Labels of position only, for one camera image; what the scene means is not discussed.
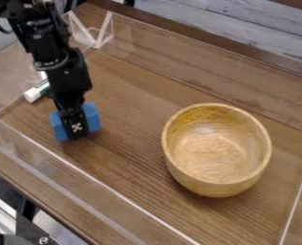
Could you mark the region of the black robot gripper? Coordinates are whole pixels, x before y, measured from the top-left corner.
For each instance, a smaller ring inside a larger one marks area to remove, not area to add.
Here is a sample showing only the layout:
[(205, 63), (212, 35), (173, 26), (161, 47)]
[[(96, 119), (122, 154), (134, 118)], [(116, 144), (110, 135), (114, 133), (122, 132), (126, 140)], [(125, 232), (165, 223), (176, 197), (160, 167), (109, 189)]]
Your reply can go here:
[(32, 53), (33, 67), (45, 73), (50, 98), (58, 112), (60, 123), (69, 140), (88, 134), (82, 109), (84, 93), (92, 89), (88, 68), (78, 47), (40, 49)]

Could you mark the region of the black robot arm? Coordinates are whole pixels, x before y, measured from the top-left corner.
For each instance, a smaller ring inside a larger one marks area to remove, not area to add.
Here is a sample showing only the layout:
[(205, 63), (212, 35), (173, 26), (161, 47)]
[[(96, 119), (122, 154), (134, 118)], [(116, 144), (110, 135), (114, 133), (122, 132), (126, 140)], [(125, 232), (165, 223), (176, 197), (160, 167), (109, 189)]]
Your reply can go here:
[(58, 141), (76, 140), (90, 131), (84, 112), (84, 93), (92, 82), (78, 47), (53, 0), (0, 0), (0, 32), (13, 33), (33, 68), (45, 73), (56, 111), (49, 114)]

